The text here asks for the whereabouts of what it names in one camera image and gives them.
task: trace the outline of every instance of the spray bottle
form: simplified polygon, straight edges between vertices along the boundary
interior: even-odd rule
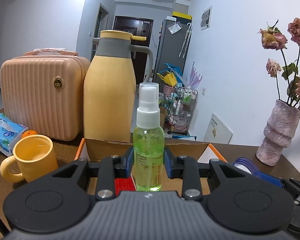
[[[138,191],[159,191],[163,166],[164,132],[160,126],[159,84],[141,83],[133,148]]]

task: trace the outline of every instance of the white spray nozzle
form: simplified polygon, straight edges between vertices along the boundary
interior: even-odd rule
[[[137,126],[143,129],[154,129],[160,126],[158,83],[140,84]]]

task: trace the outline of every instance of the tissue pack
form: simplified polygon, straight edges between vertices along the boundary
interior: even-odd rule
[[[0,152],[11,156],[15,144],[28,127],[14,123],[4,113],[0,113]]]

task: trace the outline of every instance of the white wall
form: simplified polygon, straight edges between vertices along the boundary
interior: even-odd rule
[[[130,6],[118,4],[115,9],[116,16],[127,16],[136,18],[146,18],[153,20],[151,41],[149,48],[153,52],[155,65],[155,57],[157,55],[157,47],[159,45],[159,31],[161,30],[162,21],[170,15],[170,10],[161,10],[156,8]]]
[[[0,12],[0,67],[36,48],[75,50],[85,0],[15,0]]]
[[[85,0],[77,40],[77,52],[80,56],[91,59],[92,38],[96,27],[100,3],[109,11],[107,29],[112,29],[114,19],[114,0]]]
[[[213,6],[211,27],[201,31],[203,11]],[[288,64],[298,56],[298,46],[290,41],[288,23],[300,18],[300,0],[192,0],[193,33],[185,76],[192,62],[203,75],[199,99],[190,134],[203,140],[212,113],[228,125],[234,135],[232,144],[260,145],[263,128],[278,98],[276,82],[266,72],[268,58],[284,65],[280,51],[263,49],[260,28],[268,22],[286,35]],[[287,98],[287,82],[280,77],[282,98]],[[201,94],[205,87],[206,94]],[[290,148],[284,155],[300,171],[300,124]]]

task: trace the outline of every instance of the doorway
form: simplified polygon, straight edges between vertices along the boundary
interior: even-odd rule
[[[109,12],[100,4],[97,22],[96,22],[96,28],[93,34],[94,38],[100,38],[100,32],[107,28],[108,17],[109,17]],[[97,51],[97,45],[92,44],[92,53],[91,53],[90,61],[93,60],[96,51]]]
[[[150,45],[153,20],[116,16],[114,20],[114,30],[132,33],[132,35],[147,37],[146,41],[131,41],[133,45],[147,46]],[[131,52],[133,69],[136,76],[137,85],[142,83],[145,76],[148,55],[144,52]]]

